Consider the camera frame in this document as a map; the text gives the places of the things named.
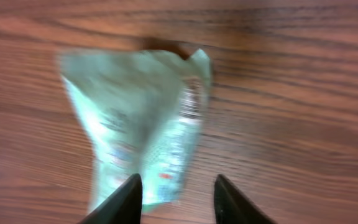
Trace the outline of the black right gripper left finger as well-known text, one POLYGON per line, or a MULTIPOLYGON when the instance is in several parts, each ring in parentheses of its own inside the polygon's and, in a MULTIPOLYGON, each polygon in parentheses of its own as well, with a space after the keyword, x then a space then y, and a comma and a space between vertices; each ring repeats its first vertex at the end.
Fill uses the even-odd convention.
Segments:
POLYGON ((78 224, 140 224, 141 216, 142 179, 139 174, 132 174, 78 224))

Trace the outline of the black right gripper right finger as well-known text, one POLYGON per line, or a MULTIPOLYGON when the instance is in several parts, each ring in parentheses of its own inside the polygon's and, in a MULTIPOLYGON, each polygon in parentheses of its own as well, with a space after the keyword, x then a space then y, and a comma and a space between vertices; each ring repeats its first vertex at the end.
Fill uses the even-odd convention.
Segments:
POLYGON ((213 202, 216 224, 275 224, 225 175, 216 177, 213 202))

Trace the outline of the teal snack packet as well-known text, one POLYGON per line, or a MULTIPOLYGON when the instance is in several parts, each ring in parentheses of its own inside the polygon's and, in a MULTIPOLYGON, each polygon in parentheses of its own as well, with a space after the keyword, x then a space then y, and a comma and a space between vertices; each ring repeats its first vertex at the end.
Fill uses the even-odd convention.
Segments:
POLYGON ((211 59, 166 50, 71 50, 59 57, 67 95, 88 139, 94 210, 132 174, 142 209, 177 201, 199 142, 212 82, 211 59))

